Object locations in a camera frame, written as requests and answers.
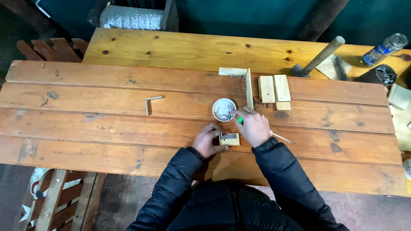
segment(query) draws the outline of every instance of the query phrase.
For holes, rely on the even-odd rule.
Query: floor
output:
[[[125,230],[151,197],[157,177],[108,174],[96,231]],[[269,187],[256,187],[270,198]],[[411,231],[411,198],[320,192],[337,222],[351,231]]]

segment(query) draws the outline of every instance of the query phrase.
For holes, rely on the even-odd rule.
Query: reflective foil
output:
[[[100,26],[135,30],[160,30],[164,10],[109,5],[100,15]]]

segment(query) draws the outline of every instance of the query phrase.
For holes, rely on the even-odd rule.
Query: plastic bottle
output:
[[[361,58],[361,63],[366,67],[372,67],[407,44],[408,39],[405,35],[395,33],[365,53]]]

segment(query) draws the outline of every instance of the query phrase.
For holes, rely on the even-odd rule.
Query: left hand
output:
[[[224,135],[228,134],[228,132],[223,132],[216,124],[210,123],[198,133],[192,147],[206,159],[216,152],[227,151],[229,149],[228,145],[214,146],[212,144],[214,137],[219,136],[221,133]]]

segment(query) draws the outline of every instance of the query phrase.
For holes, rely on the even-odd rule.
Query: white bowl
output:
[[[214,116],[214,118],[216,118],[218,121],[221,121],[221,122],[228,122],[228,121],[230,121],[230,120],[226,120],[226,121],[219,120],[217,117],[215,117],[215,114],[214,114],[214,112],[217,111],[217,109],[218,109],[218,113],[219,113],[220,115],[221,115],[221,114],[228,114],[230,110],[229,110],[229,108],[227,107],[227,105],[228,105],[229,103],[232,103],[232,104],[234,105],[235,110],[237,110],[236,104],[235,104],[231,99],[227,99],[227,98],[219,99],[219,100],[217,100],[217,101],[214,103],[214,105],[212,106],[212,115]]]

